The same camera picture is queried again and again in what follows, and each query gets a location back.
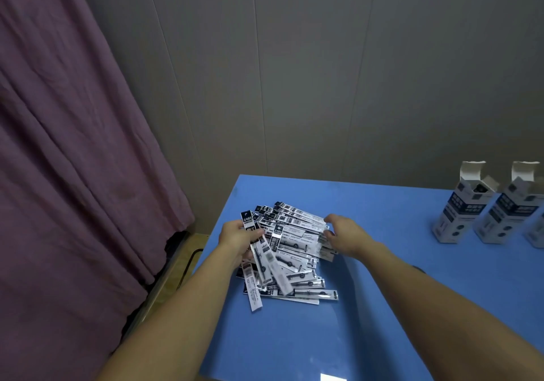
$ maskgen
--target product box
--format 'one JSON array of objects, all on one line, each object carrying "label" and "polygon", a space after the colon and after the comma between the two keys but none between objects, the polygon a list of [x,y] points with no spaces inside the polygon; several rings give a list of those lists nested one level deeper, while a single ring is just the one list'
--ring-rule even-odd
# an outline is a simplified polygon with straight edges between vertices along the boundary
[{"label": "product box", "polygon": [[499,184],[490,176],[481,179],[482,162],[463,162],[459,183],[452,192],[432,232],[439,242],[457,243],[493,197]]},{"label": "product box", "polygon": [[485,243],[504,243],[544,201],[544,182],[535,178],[539,162],[514,162],[512,182],[474,226]]},{"label": "product box", "polygon": [[544,213],[524,233],[524,236],[535,248],[544,248]]}]

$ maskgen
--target blue table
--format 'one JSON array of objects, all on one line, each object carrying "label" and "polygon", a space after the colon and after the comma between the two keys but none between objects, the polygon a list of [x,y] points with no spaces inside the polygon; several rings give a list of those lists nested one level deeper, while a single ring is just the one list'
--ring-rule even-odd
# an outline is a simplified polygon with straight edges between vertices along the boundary
[{"label": "blue table", "polygon": [[[277,200],[326,216],[338,213],[376,240],[458,291],[544,352],[544,250],[520,235],[506,245],[483,244],[466,233],[440,244],[431,224],[451,191],[241,175],[223,208],[202,261],[215,248],[224,222]],[[225,307],[201,367],[224,381],[318,381],[320,374],[355,380],[431,380],[367,270],[337,255],[318,272],[339,302],[308,305],[264,299],[251,313],[233,277]]]}]

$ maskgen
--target purple curtain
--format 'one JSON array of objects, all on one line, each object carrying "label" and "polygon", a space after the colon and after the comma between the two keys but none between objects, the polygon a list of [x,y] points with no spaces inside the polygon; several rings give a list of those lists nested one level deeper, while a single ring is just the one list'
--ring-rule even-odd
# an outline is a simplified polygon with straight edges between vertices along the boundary
[{"label": "purple curtain", "polygon": [[91,380],[194,217],[85,0],[0,19],[0,379]]}]

